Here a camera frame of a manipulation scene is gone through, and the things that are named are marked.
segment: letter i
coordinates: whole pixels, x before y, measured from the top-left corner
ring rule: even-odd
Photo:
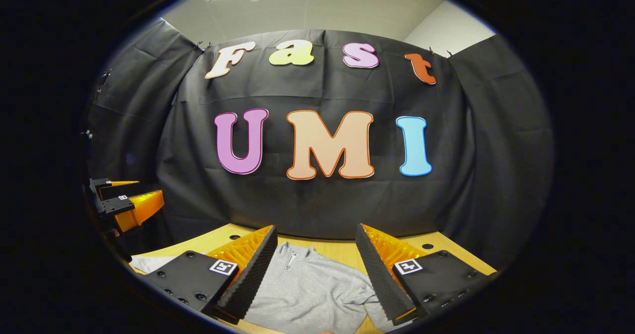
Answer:
[[[399,171],[406,176],[421,176],[430,173],[433,167],[426,158],[424,128],[426,120],[421,117],[399,117],[397,126],[403,130],[406,161]]]

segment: white wall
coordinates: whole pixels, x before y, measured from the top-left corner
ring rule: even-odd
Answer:
[[[449,57],[466,47],[490,38],[496,32],[463,9],[443,1],[419,26],[406,36],[404,42]]]

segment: peach letter m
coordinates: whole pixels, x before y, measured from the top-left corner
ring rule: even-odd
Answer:
[[[331,136],[324,121],[315,111],[299,110],[289,113],[286,120],[295,129],[293,166],[286,176],[293,180],[309,180],[318,173],[311,166],[311,152],[326,177],[335,171],[344,153],[342,178],[368,178],[375,173],[368,154],[368,128],[373,115],[367,112],[346,113],[340,126]]]

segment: cloth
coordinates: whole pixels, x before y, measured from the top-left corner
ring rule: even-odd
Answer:
[[[132,262],[130,264],[132,267],[142,271],[145,274],[148,274],[152,271],[155,271],[161,268],[163,265],[168,262],[176,259],[177,256],[168,256],[168,257],[144,257],[144,256],[134,256],[132,257]]]
[[[150,273],[172,259],[137,256],[131,264]],[[367,314],[383,332],[411,323],[394,326],[386,318],[367,275],[320,255],[313,246],[285,241],[276,248],[243,320],[287,334],[353,334]]]

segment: pink letter u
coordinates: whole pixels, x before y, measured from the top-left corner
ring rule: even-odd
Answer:
[[[267,119],[269,111],[264,108],[248,110],[243,119],[249,125],[249,148],[245,158],[236,158],[232,148],[232,126],[236,123],[236,113],[221,113],[214,119],[216,124],[216,151],[220,164],[234,174],[253,173],[262,162],[262,124]]]

